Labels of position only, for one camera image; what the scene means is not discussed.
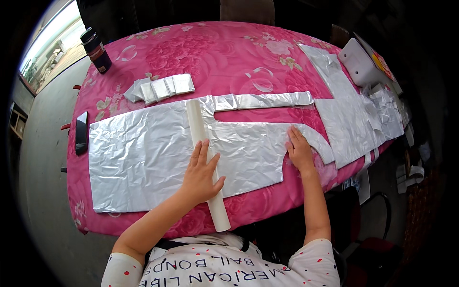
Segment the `table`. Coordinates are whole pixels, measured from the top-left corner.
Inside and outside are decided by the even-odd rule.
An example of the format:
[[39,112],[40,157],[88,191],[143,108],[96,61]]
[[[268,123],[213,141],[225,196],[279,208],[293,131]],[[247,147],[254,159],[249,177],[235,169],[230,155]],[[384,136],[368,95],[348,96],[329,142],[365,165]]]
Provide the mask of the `table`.
[[[340,49],[300,33],[254,23],[199,22],[144,31],[106,45],[113,65],[104,75],[91,64],[73,111],[67,149],[67,188],[76,227],[108,235],[120,235],[145,213],[96,214],[93,211],[88,154],[75,154],[76,118],[84,111],[89,123],[145,107],[132,103],[123,93],[137,79],[163,78],[190,73],[195,93],[173,96],[163,103],[206,95],[269,94],[310,91],[314,98],[333,98],[308,57],[296,46],[303,43],[339,53]],[[343,66],[349,80],[349,74]],[[302,123],[327,134],[314,105],[218,112],[220,121]],[[379,147],[383,152],[391,143]],[[314,165],[324,191],[356,174],[360,158],[336,170],[324,165],[313,151]],[[285,212],[303,204],[298,170],[288,155],[283,161],[284,181],[256,191],[224,199],[232,229]],[[206,203],[196,206],[174,224],[165,237],[214,232]]]

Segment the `phone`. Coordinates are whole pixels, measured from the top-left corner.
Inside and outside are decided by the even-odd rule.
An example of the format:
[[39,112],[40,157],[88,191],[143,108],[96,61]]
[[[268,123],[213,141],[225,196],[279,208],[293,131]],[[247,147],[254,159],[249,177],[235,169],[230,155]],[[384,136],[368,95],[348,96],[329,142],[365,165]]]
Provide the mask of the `phone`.
[[77,118],[75,129],[75,153],[79,156],[88,150],[88,112],[82,113]]

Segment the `jar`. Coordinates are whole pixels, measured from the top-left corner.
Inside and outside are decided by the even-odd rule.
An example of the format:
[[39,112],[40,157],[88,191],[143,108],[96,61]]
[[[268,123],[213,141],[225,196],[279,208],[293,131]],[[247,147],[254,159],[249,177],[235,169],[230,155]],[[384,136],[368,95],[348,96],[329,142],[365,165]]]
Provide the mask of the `jar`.
[[97,70],[103,74],[112,66],[112,61],[105,51],[104,45],[102,44],[95,30],[89,27],[80,37],[83,42],[83,47],[86,50],[91,62]]

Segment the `red chair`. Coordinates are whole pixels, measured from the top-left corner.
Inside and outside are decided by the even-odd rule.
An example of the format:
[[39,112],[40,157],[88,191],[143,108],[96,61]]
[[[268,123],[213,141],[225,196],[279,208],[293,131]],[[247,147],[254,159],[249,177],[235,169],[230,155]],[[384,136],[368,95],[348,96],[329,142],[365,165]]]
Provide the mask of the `red chair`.
[[333,247],[338,252],[342,252],[352,242],[360,243],[360,246],[346,260],[346,286],[348,287],[384,286],[403,257],[403,250],[399,246],[385,240],[391,225],[391,205],[387,195],[378,192],[362,206],[376,196],[382,196],[386,203],[386,228],[382,239],[371,237],[363,242],[357,240],[360,232],[361,208],[357,190],[349,187],[327,200]]

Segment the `white cardboard tube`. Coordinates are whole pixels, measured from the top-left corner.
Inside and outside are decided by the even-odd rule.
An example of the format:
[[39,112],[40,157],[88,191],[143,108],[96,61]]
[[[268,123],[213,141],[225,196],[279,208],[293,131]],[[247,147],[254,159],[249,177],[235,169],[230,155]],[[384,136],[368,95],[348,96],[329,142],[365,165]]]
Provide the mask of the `white cardboard tube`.
[[[190,124],[191,138],[193,140],[193,146],[198,141],[204,141],[208,136],[204,129],[204,121],[202,120],[201,106],[199,101],[191,100],[186,103],[186,115],[188,117],[188,123]],[[209,149],[207,152],[207,162],[213,157],[212,151]],[[217,171],[215,170],[212,175],[213,183],[215,184],[218,180]],[[223,203],[222,191],[207,201],[209,205],[210,215],[212,216],[213,225],[217,232],[226,231],[231,228],[228,214]]]

